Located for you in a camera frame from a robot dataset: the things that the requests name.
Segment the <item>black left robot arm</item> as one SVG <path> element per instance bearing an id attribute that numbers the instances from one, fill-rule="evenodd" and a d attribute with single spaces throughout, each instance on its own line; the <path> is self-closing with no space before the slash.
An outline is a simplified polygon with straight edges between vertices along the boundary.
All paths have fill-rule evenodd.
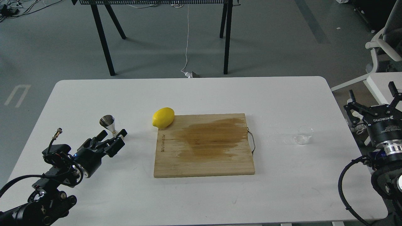
<path id="1" fill-rule="evenodd" d="M 104 156 L 113 157 L 125 145 L 127 131 L 122 129 L 116 136 L 106 139 L 107 132 L 87 139 L 74 155 L 67 144 L 54 144 L 62 129 L 57 129 L 49 146 L 43 150 L 43 160 L 51 168 L 41 175 L 19 176 L 1 188 L 1 195 L 17 182 L 27 178 L 38 178 L 32 184 L 34 191 L 27 202 L 13 209 L 1 212 L 2 226 L 50 226 L 69 214 L 76 203 L 76 196 L 68 196 L 59 186 L 75 187 L 84 178 L 91 177 L 101 166 Z"/>

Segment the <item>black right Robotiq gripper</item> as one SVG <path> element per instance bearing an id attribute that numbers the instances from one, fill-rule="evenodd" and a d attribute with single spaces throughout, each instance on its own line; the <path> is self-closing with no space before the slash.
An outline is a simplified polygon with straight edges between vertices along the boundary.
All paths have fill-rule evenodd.
<path id="1" fill-rule="evenodd" d="M 368 108 L 356 101 L 353 90 L 349 90 L 350 101 L 344 105 L 348 122 L 351 127 L 359 125 L 363 121 L 373 147 L 377 149 L 385 148 L 389 145 L 401 145 L 402 138 L 402 115 L 401 110 L 397 109 L 398 103 L 402 100 L 402 93 L 398 91 L 393 81 L 388 83 L 393 100 L 387 105 L 377 105 Z M 362 119 L 353 115 L 353 112 L 362 116 Z"/>

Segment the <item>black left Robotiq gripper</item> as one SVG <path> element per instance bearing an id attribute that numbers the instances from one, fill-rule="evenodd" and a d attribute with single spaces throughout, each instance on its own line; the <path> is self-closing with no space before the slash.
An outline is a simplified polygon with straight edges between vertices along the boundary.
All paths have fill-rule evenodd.
<path id="1" fill-rule="evenodd" d="M 112 158 L 125 146 L 124 137 L 127 134 L 127 131 L 122 129 L 116 137 L 104 141 L 108 133 L 102 130 L 97 136 L 84 141 L 74 154 L 74 162 L 85 178 L 90 178 L 96 172 L 103 156 Z"/>

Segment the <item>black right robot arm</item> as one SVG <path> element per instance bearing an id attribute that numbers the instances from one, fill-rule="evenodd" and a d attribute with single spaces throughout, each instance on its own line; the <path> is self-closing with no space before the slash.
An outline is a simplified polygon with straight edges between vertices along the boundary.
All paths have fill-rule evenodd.
<path id="1" fill-rule="evenodd" d="M 373 189 L 383 199 L 391 200 L 396 216 L 401 218 L 402 115 L 396 107 L 402 99 L 402 94 L 392 81 L 389 82 L 388 88 L 393 96 L 390 104 L 366 107 L 356 102 L 354 93 L 350 90 L 351 101 L 344 106 L 349 123 L 356 127 L 362 121 L 371 144 L 376 149 L 376 152 L 351 160 L 341 172 L 338 181 L 338 192 L 346 210 L 366 226 L 369 223 L 354 211 L 343 193 L 343 177 L 347 170 L 357 163 L 363 163 L 373 170 Z"/>

